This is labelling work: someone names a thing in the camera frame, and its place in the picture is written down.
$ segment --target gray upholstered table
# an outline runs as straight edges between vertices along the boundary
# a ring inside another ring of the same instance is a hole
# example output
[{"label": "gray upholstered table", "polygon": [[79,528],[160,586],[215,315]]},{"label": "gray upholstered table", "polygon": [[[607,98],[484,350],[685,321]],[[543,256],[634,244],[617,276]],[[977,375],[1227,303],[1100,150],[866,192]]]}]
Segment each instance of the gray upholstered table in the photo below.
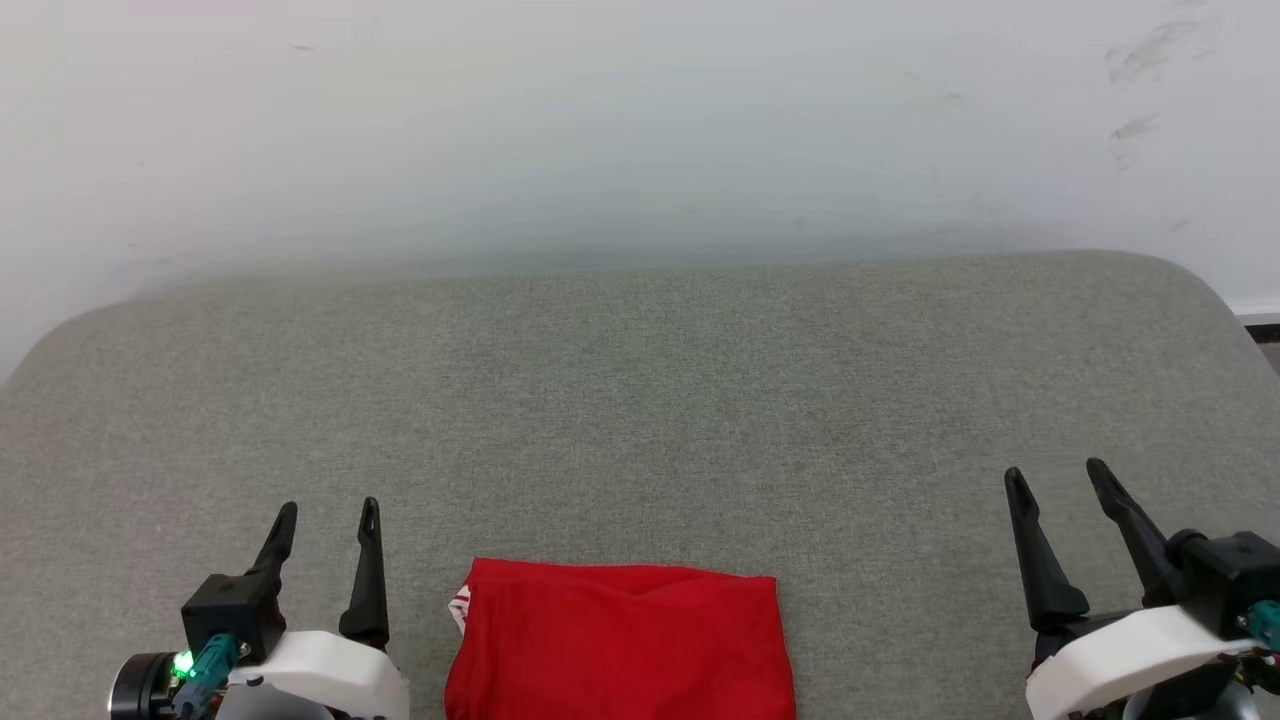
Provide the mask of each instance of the gray upholstered table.
[{"label": "gray upholstered table", "polygon": [[1210,290],[1106,252],[151,299],[0,391],[5,716],[93,717],[301,505],[283,607],[335,628],[383,505],[390,652],[440,715],[472,556],[780,579],[804,717],[1021,717],[1001,475],[1094,607],[1139,596],[1084,474],[1166,532],[1280,536],[1280,380]]}]

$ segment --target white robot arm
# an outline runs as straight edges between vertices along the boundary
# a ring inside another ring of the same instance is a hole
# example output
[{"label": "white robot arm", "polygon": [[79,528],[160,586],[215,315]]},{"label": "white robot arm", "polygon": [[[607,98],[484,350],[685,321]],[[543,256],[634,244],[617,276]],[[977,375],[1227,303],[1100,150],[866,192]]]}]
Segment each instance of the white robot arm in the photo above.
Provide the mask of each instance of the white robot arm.
[{"label": "white robot arm", "polygon": [[210,575],[182,609],[182,653],[136,655],[116,675],[111,720],[408,720],[408,683],[387,656],[378,501],[360,516],[360,564],[339,634],[285,632],[280,566],[297,505],[280,509],[243,575]]},{"label": "white robot arm", "polygon": [[1252,693],[1280,693],[1280,550],[1253,533],[1166,541],[1101,460],[1087,464],[1103,512],[1120,527],[1146,593],[1143,610],[1089,616],[1039,527],[1021,473],[1005,489],[1036,662],[1036,720],[1253,720]]}]

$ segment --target red cloth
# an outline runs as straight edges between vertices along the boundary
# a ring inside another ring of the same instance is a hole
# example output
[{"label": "red cloth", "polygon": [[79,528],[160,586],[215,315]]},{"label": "red cloth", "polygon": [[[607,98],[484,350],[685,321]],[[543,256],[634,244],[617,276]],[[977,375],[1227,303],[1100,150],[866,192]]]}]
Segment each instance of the red cloth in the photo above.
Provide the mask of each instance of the red cloth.
[{"label": "red cloth", "polygon": [[773,578],[476,559],[449,720],[794,720]]}]

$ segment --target teal cable connector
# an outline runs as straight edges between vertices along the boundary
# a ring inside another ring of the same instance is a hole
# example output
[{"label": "teal cable connector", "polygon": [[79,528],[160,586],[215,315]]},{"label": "teal cable connector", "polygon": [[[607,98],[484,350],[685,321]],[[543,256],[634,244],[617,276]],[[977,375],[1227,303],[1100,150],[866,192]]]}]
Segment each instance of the teal cable connector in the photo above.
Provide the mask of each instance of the teal cable connector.
[{"label": "teal cable connector", "polygon": [[227,683],[232,667],[239,662],[239,643],[236,638],[221,634],[209,638],[205,650],[187,674],[178,694],[173,697],[173,712],[182,720],[198,720],[209,710],[209,703],[218,689]]},{"label": "teal cable connector", "polygon": [[1249,634],[1272,651],[1280,651],[1280,602],[1263,600],[1249,609]]}]

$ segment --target white wall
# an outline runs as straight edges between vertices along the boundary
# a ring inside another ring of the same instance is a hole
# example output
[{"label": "white wall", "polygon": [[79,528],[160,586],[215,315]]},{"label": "white wall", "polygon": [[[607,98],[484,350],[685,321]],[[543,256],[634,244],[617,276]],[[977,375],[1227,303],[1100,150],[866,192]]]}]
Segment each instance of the white wall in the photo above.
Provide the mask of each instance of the white wall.
[{"label": "white wall", "polygon": [[10,0],[0,377],[210,277],[1115,247],[1280,310],[1272,0]]}]

